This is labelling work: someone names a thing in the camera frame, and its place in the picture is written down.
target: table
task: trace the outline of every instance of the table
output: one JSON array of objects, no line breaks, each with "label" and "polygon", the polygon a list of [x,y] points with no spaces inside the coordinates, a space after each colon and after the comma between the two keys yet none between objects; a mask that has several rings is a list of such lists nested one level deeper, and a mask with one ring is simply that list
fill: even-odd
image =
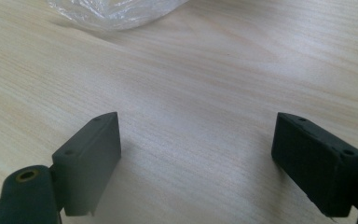
[{"label": "table", "polygon": [[270,149],[280,111],[358,147],[358,1],[191,0],[100,33],[0,0],[0,188],[111,111],[122,159],[96,217],[64,223],[355,223],[324,217]]}]

